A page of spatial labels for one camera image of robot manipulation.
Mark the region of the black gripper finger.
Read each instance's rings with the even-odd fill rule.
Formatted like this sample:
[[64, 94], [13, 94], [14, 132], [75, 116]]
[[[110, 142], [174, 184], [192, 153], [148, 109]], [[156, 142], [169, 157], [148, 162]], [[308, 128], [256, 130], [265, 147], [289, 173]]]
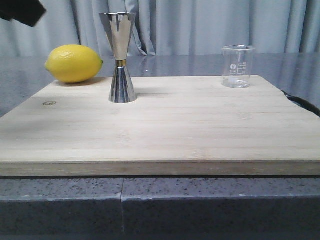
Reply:
[[39, 0], [0, 0], [0, 18], [34, 27], [46, 13]]

